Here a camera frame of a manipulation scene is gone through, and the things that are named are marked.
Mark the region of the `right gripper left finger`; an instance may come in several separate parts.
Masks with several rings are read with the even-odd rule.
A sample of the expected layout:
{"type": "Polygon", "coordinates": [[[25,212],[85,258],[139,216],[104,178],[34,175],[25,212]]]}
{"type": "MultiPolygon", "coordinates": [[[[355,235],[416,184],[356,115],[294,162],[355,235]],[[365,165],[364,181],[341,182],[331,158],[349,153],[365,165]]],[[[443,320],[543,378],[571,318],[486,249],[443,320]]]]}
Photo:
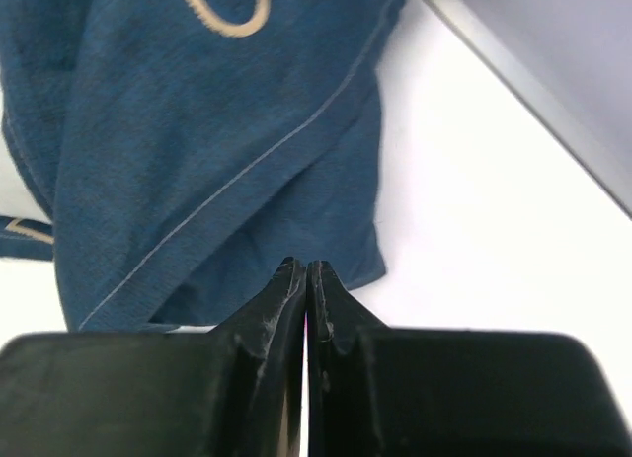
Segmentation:
{"type": "Polygon", "coordinates": [[[266,286],[217,326],[235,344],[212,456],[297,456],[300,450],[306,268],[286,258],[266,286]]]}

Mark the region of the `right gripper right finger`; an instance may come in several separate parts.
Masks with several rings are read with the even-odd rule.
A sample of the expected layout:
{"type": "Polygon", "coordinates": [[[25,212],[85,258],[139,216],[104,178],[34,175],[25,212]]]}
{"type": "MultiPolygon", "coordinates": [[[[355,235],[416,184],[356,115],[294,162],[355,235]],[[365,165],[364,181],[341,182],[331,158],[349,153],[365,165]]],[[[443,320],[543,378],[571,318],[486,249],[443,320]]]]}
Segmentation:
{"type": "Polygon", "coordinates": [[[332,266],[307,269],[310,456],[369,456],[376,443],[367,358],[359,332],[385,324],[344,287],[332,266]]]}

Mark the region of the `dark blue embroidered pillowcase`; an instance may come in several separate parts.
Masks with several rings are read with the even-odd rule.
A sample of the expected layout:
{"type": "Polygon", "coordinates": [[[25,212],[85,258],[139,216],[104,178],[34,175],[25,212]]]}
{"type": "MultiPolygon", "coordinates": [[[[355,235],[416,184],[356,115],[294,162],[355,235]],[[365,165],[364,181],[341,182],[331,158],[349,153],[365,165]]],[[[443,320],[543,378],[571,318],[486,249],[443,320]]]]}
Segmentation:
{"type": "Polygon", "coordinates": [[[375,228],[377,66],[407,0],[1,0],[2,133],[73,332],[218,324],[281,261],[357,289],[375,228]]]}

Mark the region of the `white pillow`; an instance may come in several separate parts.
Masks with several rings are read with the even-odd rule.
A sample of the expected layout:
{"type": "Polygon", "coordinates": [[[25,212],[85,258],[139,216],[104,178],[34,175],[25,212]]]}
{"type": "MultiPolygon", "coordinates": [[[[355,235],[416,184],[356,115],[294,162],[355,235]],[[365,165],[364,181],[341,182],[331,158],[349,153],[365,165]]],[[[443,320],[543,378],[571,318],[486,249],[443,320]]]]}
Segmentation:
{"type": "Polygon", "coordinates": [[[21,167],[1,125],[1,258],[51,264],[51,221],[24,181],[21,167]]]}

